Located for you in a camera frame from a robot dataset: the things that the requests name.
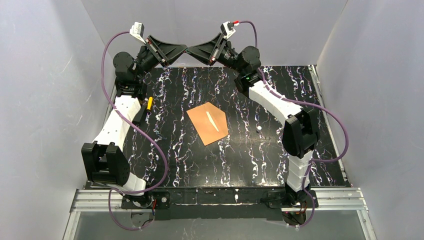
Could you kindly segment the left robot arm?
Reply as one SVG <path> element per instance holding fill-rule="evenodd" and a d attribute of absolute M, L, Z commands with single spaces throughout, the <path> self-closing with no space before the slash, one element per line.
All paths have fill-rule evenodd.
<path fill-rule="evenodd" d="M 121 51 L 113 58 L 116 97 L 110 101 L 112 111 L 92 142 L 81 148 L 89 181 L 103 184 L 129 196 L 142 196 L 147 182 L 130 170 L 124 156 L 124 141 L 130 128 L 141 122 L 147 85 L 143 77 L 157 65 L 174 63 L 187 46 L 162 42 L 148 36 L 136 58 Z"/>

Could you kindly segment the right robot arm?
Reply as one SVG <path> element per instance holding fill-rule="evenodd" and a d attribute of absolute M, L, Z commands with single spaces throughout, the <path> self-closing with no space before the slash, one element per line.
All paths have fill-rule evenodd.
<path fill-rule="evenodd" d="M 288 177 L 285 190 L 278 197 L 267 197 L 266 200 L 270 203 L 281 201 L 285 205 L 305 202 L 310 184 L 308 169 L 320 139 L 319 111 L 303 108 L 271 88 L 260 70 L 260 52 L 255 46 L 236 52 L 231 42 L 220 33 L 208 42 L 188 47 L 186 51 L 206 65 L 218 62 L 236 71 L 237 90 L 261 105 L 283 125 L 281 141 L 288 154 Z"/>

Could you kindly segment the orange brown envelope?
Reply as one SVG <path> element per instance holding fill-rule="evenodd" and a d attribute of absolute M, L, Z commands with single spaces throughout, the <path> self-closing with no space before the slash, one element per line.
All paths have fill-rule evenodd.
<path fill-rule="evenodd" d="M 206 111 L 209 111 L 219 132 L 210 123 Z M 207 146 L 229 135 L 226 113 L 210 102 L 186 111 L 202 143 Z"/>

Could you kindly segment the aluminium rail frame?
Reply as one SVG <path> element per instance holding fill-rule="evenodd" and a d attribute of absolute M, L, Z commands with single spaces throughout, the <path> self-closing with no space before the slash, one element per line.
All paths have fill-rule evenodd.
<path fill-rule="evenodd" d="M 304 227 L 283 218 L 295 209 L 260 201 L 266 187 L 171 187 L 155 192 L 155 213 L 118 193 L 83 189 L 75 194 L 66 240 L 374 240 L 362 191 L 318 187 L 316 209 Z"/>

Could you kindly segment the beige letter paper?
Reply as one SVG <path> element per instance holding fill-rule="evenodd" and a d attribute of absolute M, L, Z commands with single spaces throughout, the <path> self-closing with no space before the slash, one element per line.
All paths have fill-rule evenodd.
<path fill-rule="evenodd" d="M 214 129 L 215 129 L 217 132 L 219 132 L 219 128 L 218 128 L 218 126 L 216 125 L 216 123 L 215 123 L 214 119 L 212 118 L 212 115 L 210 114 L 210 112 L 209 112 L 209 111 L 206 111 L 206 115 L 207 115 L 207 117 L 208 117 L 209 122 L 210 122 L 210 123 L 212 124 L 212 126 L 214 127 Z"/>

